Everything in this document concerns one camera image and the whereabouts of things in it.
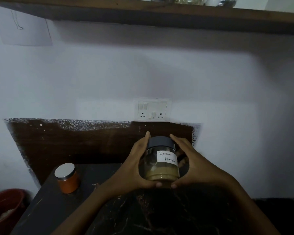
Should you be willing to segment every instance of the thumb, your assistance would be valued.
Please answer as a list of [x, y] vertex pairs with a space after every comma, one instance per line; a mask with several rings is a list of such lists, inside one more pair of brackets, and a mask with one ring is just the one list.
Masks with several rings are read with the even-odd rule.
[[159, 188], [162, 187], [162, 183], [159, 181], [150, 181], [150, 180], [145, 180], [141, 178], [139, 182], [140, 188], [141, 189], [151, 189], [151, 188]]
[[185, 176], [182, 176], [180, 179], [177, 179], [176, 181], [171, 183], [171, 188], [176, 189], [179, 186], [186, 186], [191, 184], [191, 180], [189, 178], [189, 175], [186, 174]]

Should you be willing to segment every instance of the person's left hand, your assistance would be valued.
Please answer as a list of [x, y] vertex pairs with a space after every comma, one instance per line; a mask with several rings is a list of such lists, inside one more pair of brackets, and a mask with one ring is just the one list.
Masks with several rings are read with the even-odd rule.
[[109, 197], [123, 195], [135, 189], [149, 189], [162, 186], [161, 182], [143, 179], [138, 172], [139, 160], [146, 150], [149, 137], [150, 133], [147, 131], [145, 137], [134, 144], [129, 156], [116, 173], [99, 186], [104, 187], [109, 192]]

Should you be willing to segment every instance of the white label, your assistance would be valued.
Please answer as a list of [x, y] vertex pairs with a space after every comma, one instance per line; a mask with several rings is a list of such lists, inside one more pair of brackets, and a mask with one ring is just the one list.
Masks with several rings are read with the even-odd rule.
[[157, 151], [157, 162], [168, 162], [177, 165], [175, 153], [170, 151]]

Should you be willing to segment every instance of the hand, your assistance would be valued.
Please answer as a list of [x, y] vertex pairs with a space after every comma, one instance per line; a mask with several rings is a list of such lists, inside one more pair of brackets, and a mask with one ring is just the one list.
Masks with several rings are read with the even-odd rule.
[[147, 132], [144, 138], [141, 138], [134, 144], [129, 156], [117, 172], [100, 186], [105, 187], [110, 192], [110, 197], [123, 195], [135, 189], [149, 189], [162, 186], [161, 182], [143, 179], [138, 172], [139, 160], [146, 150], [149, 138], [150, 133]]
[[193, 183], [208, 183], [217, 186], [222, 186], [229, 179], [231, 175], [221, 170], [198, 153], [186, 138], [177, 138], [170, 134], [172, 138], [183, 150], [187, 156], [179, 162], [179, 167], [184, 165], [189, 160], [189, 170], [180, 179], [172, 182], [173, 189], [182, 185], [189, 185]]

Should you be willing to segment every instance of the electrical outlet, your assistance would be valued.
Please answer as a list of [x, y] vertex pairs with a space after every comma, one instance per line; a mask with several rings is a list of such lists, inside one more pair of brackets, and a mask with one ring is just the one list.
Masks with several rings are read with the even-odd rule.
[[135, 118], [137, 121], [169, 121], [171, 99], [138, 98], [135, 102]]

